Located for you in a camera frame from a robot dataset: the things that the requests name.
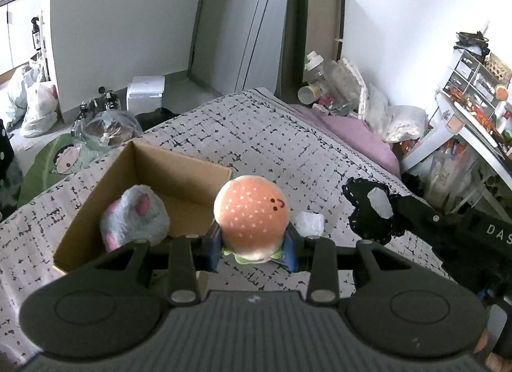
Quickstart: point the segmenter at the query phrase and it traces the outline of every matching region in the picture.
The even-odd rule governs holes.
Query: white box
[[[135,76],[126,92],[126,108],[133,115],[162,107],[164,76]]]

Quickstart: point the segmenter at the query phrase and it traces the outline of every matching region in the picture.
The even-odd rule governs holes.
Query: cabinet door
[[[9,11],[9,39],[14,67],[20,66],[34,56],[32,42],[33,17],[39,16],[41,0],[16,0],[7,4]]]
[[[0,7],[0,75],[12,69],[9,31],[7,29],[7,5]]]

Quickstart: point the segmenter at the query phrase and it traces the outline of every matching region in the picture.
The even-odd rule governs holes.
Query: ribbed gray surface
[[[414,363],[364,346],[339,315],[304,303],[297,292],[212,292],[206,302],[171,311],[135,350],[91,364],[37,356],[26,372],[477,372],[470,356]]]

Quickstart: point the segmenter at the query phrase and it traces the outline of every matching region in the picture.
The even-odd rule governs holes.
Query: orange bun
[[[213,206],[224,244],[249,261],[269,259],[283,244],[290,207],[282,191],[260,176],[224,184]]]

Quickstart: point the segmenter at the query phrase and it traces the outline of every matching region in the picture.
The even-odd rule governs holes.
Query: wicker basket
[[[485,62],[485,68],[497,79],[502,85],[507,86],[512,79],[512,70],[503,63],[498,56],[491,53]]]

